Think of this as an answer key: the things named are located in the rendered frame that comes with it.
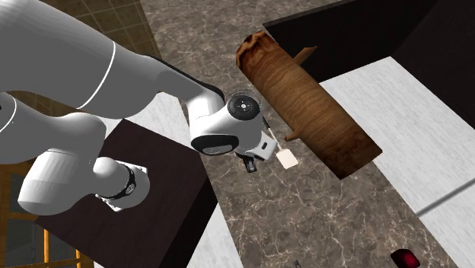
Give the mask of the white spatula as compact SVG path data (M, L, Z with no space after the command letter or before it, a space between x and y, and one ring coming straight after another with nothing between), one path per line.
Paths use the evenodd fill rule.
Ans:
M272 138L276 141L276 145L278 151L276 153L276 157L278 158L279 162L285 169L292 168L298 164L298 159L294 156L288 148L283 148L277 138L275 137L273 131L268 127L269 133L271 134Z

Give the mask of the brown wooden cylinder with pegs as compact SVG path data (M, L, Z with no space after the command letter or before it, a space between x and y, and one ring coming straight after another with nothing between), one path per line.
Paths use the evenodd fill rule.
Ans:
M302 67L316 50L291 57L264 31L246 37L236 65L300 139L340 180L372 162L382 149Z

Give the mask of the dark brown robot stand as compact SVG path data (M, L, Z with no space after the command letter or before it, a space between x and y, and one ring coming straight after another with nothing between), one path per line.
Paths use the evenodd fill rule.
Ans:
M186 268L217 204L199 153L128 120L100 153L148 169L145 200L114 212L88 195L36 224L104 268Z

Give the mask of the dark brown cabinet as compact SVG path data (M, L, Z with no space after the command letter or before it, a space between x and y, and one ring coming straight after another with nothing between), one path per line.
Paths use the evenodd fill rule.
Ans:
M388 56L475 129L475 0L340 0L264 24L326 81Z

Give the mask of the dark red round object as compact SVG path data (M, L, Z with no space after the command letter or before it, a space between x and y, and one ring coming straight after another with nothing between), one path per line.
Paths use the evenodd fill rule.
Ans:
M419 268L420 262L409 249L398 249L391 254L391 259L397 268Z

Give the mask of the orange wooden frame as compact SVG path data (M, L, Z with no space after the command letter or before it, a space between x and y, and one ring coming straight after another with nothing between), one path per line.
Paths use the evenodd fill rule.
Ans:
M75 265L75 268L94 268L94 261L79 250L75 251L75 258L51 261L50 259L50 233L43 230L43 261L20 266L6 266L6 240L8 233L8 220L23 220L35 222L37 215L22 212L11 212L9 200L11 195L11 175L26 176L32 163L30 161L20 164L0 164L0 268L61 268L62 266Z

